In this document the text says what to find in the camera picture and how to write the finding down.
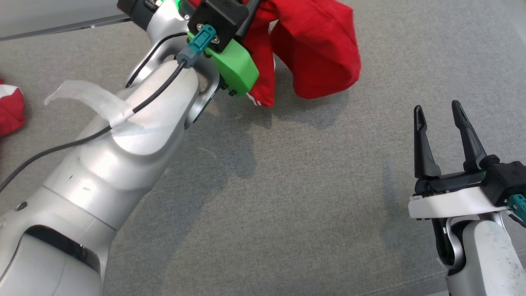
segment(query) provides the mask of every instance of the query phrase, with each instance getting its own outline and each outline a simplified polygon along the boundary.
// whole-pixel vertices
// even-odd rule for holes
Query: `cable connector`
[[[217,53],[222,53],[249,16],[250,12],[242,2],[240,0],[201,0],[188,21],[188,29],[192,34],[197,35],[204,24],[214,27],[217,31],[217,39],[210,45],[210,48]]]
[[[185,68],[191,68],[210,43],[216,38],[216,30],[210,25],[204,25],[188,46],[183,48],[176,57],[179,64],[186,61]]]
[[[508,201],[510,210],[522,221],[526,221],[526,198],[522,194],[515,194]]]

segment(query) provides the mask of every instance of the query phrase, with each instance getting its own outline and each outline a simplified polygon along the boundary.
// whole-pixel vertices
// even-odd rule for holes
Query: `white stripe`
[[[247,93],[247,97],[248,97],[248,98],[254,103],[254,105],[256,105],[256,106],[258,105],[258,104],[256,103],[256,99],[254,99],[254,97],[251,96],[249,93]]]
[[[16,86],[2,84],[0,85],[0,97],[12,95],[17,89]]]

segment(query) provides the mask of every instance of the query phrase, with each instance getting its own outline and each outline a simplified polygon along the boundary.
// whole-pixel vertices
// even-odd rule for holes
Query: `screw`
[[[20,211],[21,209],[27,207],[27,202],[23,202],[15,207],[15,211]]]

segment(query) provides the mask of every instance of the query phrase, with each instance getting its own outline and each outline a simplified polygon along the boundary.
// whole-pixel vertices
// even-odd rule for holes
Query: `black cable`
[[[57,152],[57,151],[60,151],[60,150],[63,150],[63,149],[67,149],[67,148],[70,148],[70,147],[75,147],[75,146],[87,143],[87,142],[89,142],[89,141],[91,141],[93,139],[96,139],[96,138],[104,135],[105,133],[109,132],[111,129],[112,129],[111,126],[107,126],[107,127],[103,128],[101,131],[99,131],[99,132],[97,132],[97,133],[95,133],[95,134],[93,134],[93,135],[91,135],[89,137],[85,137],[84,139],[80,139],[80,140],[77,140],[77,141],[73,141],[73,142],[69,142],[69,143],[63,144],[63,145],[59,145],[59,146],[53,147],[53,148],[48,149],[48,150],[44,150],[44,151],[34,155],[30,159],[26,160],[19,167],[17,167],[16,170],[13,173],[11,173],[11,175],[9,175],[9,177],[7,177],[7,179],[5,179],[5,181],[2,183],[2,185],[0,185],[0,192],[2,192],[6,188],[6,186],[18,174],[20,174],[20,172],[23,169],[25,169],[28,165],[30,165],[32,162],[34,162],[35,160],[39,159],[40,157],[46,156],[47,154],[51,154],[53,152]]]
[[[508,215],[508,217],[510,217],[513,221],[519,223],[522,227],[526,228],[526,224],[524,223],[524,221],[522,221],[519,217],[517,217],[514,213],[510,213]]]
[[[144,107],[146,107],[149,103],[151,103],[153,100],[155,100],[168,86],[177,78],[177,75],[181,73],[183,68],[186,65],[186,61],[182,61],[177,68],[175,68],[175,71],[166,79],[166,81],[153,93],[149,98],[144,100],[144,102],[140,103],[137,107],[133,108],[133,113],[137,113],[141,111]]]
[[[146,107],[149,103],[153,102],[153,100],[155,100],[161,93],[163,93],[163,91],[165,91],[168,88],[168,86],[175,80],[175,78],[177,78],[177,75],[179,75],[179,73],[181,73],[181,71],[183,70],[185,65],[186,65],[186,61],[182,61],[177,66],[177,68],[174,70],[174,72],[170,75],[170,77],[161,85],[161,87],[159,87],[151,96],[149,96],[146,100],[144,100],[142,103],[140,103],[137,107],[133,108],[133,113],[135,114],[135,113],[139,112],[144,107]],[[53,152],[57,152],[57,151],[60,151],[60,150],[63,150],[63,149],[67,149],[67,148],[71,148],[71,147],[75,147],[75,146],[78,146],[78,145],[85,144],[85,143],[87,143],[87,142],[89,142],[91,140],[94,140],[94,139],[104,135],[105,133],[109,132],[111,129],[112,129],[111,126],[107,126],[107,127],[103,128],[102,130],[100,130],[99,132],[97,132],[97,133],[95,133],[95,134],[93,134],[93,135],[91,135],[89,137],[85,137],[84,139],[80,139],[80,140],[77,140],[77,141],[73,141],[73,142],[69,142],[69,143],[66,143],[66,144],[62,144],[62,145],[50,148],[48,150],[44,150],[44,151],[34,155],[30,159],[26,160],[19,167],[17,167],[15,169],[15,171],[13,173],[11,173],[11,175],[9,175],[9,177],[7,177],[7,179],[0,185],[0,192],[2,192],[6,188],[6,186],[18,174],[20,174],[20,172],[23,169],[25,169],[28,165],[30,165],[31,163],[33,163],[37,159],[39,159],[39,158],[41,158],[43,156],[46,156],[48,154],[51,154]]]

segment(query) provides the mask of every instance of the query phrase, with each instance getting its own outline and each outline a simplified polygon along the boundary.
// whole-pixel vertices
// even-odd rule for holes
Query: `teal connector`
[[[210,45],[212,40],[214,40],[216,34],[216,29],[214,29],[214,27],[204,25],[195,38],[188,43],[188,47],[195,51],[197,55],[200,55]]]
[[[185,68],[191,68],[214,38],[216,38],[216,29],[210,25],[204,25],[199,30],[199,33],[188,43],[188,46],[177,54],[177,62],[181,64],[185,61]]]
[[[512,195],[508,206],[515,215],[526,222],[526,198],[522,194]]]

